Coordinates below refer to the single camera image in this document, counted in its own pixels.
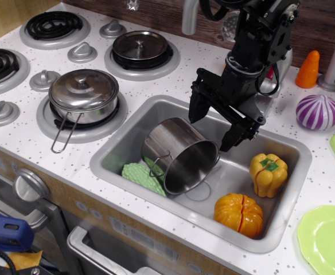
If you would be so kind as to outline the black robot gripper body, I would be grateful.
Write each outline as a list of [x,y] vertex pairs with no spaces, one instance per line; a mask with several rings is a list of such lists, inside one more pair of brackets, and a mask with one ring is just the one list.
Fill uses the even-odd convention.
[[262,66],[244,68],[233,57],[227,56],[220,76],[198,68],[197,78],[191,89],[197,88],[207,99],[210,108],[221,114],[231,125],[245,126],[245,139],[252,140],[266,121],[255,103],[256,84],[262,72]]

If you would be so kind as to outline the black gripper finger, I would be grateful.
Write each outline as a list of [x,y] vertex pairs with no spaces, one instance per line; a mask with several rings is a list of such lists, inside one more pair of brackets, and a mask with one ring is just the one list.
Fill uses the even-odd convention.
[[232,124],[221,140],[220,151],[228,152],[232,147],[238,146],[246,138],[245,126]]
[[197,88],[193,88],[189,103],[188,118],[191,124],[203,119],[209,109],[210,105],[207,99],[201,95]]

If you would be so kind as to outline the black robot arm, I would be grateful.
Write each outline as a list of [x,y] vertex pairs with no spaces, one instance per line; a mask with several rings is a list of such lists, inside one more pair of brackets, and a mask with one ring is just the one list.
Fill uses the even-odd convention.
[[290,34],[299,12],[299,1],[218,1],[212,13],[209,1],[200,1],[202,13],[211,21],[239,11],[235,44],[227,54],[220,76],[199,68],[192,84],[189,120],[195,123],[214,108],[231,127],[220,150],[227,152],[245,139],[253,139],[266,120],[256,105],[257,94],[272,96],[281,80],[278,62],[292,49]]

